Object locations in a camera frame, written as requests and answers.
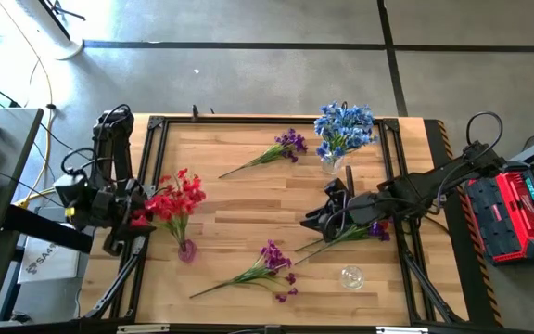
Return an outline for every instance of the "bouquet of blue flowers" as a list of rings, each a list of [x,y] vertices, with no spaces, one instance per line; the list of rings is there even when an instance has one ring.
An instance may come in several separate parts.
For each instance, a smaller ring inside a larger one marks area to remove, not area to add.
[[[334,162],[377,140],[372,135],[375,118],[368,105],[348,109],[347,102],[338,106],[334,101],[322,106],[321,111],[323,116],[314,121],[314,132],[323,138],[323,143],[316,149],[322,161]]]

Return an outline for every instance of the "glass vase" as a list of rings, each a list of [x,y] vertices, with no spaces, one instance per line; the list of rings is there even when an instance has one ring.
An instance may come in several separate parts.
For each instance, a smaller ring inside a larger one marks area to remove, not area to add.
[[[323,172],[335,175],[341,167],[343,167],[343,159],[345,157],[332,159],[330,161],[323,161]]]
[[[178,245],[178,258],[184,263],[192,263],[197,254],[197,245],[191,239],[186,239]]]

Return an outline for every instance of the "wooden table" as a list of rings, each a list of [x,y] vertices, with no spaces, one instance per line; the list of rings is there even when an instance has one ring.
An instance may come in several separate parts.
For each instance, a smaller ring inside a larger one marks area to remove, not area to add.
[[[131,136],[135,171],[141,160],[149,116],[135,116]],[[399,121],[409,171],[432,169],[423,120],[399,118]],[[192,264],[178,260],[177,246],[168,231],[159,229],[152,234],[137,323],[409,324],[392,230],[390,242],[369,239],[342,243],[292,267],[291,271],[298,277],[299,294],[284,304],[278,303],[266,289],[246,286],[227,287],[193,300],[188,298],[245,271],[256,260],[267,239],[275,240],[292,260],[299,260],[308,252],[295,253],[293,250],[319,237],[316,232],[299,225],[306,212],[323,205],[326,200],[323,187],[332,179],[321,171],[321,162],[314,154],[320,139],[312,126],[295,126],[306,136],[309,146],[309,153],[300,157],[298,163],[279,160],[221,180],[217,178],[259,156],[272,144],[273,137],[288,127],[281,124],[194,123],[170,126],[162,174],[187,167],[202,178],[208,198],[189,221],[187,234],[198,245],[197,257]],[[159,135],[152,143],[152,152],[155,152]],[[394,150],[391,155],[394,170],[398,171]],[[146,180],[151,179],[154,157],[152,155],[147,165]],[[351,153],[346,162],[352,167],[357,193],[375,191],[375,186],[386,180],[379,145]],[[342,172],[339,177],[345,181]],[[445,224],[443,214],[438,219]],[[106,233],[99,229],[95,235],[80,296],[82,315],[94,306],[118,270],[119,259],[102,251]],[[420,233],[431,282],[455,313],[467,318],[450,237],[426,220]],[[360,267],[365,274],[366,282],[361,289],[348,290],[341,286],[339,275],[348,264]],[[123,309],[130,286],[128,282]],[[417,284],[415,295],[422,314],[422,292]]]

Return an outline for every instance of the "gray floor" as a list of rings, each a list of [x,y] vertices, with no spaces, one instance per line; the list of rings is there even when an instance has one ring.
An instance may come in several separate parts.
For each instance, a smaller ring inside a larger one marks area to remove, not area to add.
[[[376,0],[61,3],[87,17],[64,23],[89,40],[383,43]],[[396,44],[534,45],[534,0],[387,0],[387,9]],[[0,36],[0,88],[20,104],[28,96],[29,106],[48,103],[40,68],[28,88],[35,57],[1,8]],[[502,116],[497,151],[506,157],[534,135],[534,53],[398,52],[397,59],[409,115],[445,121],[455,150],[464,146],[466,121],[481,110]],[[54,131],[73,147],[90,146],[95,118],[123,102],[135,112],[188,112],[197,104],[218,113],[316,114],[338,99],[369,103],[375,115],[398,114],[385,51],[86,48],[44,65],[59,107]],[[475,138],[494,134],[491,122],[476,122]],[[65,153],[53,146],[57,176]],[[40,165],[33,151],[22,179],[31,183]],[[490,271],[505,325],[534,329],[534,266]],[[77,278],[24,286],[16,308],[36,322],[69,319],[79,285]]]

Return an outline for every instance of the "pink vase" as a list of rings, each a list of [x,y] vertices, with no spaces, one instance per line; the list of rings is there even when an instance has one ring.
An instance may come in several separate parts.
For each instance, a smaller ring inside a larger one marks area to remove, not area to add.
[[[184,244],[178,248],[178,258],[184,263],[192,263],[197,254],[197,245],[191,239],[184,241]]]

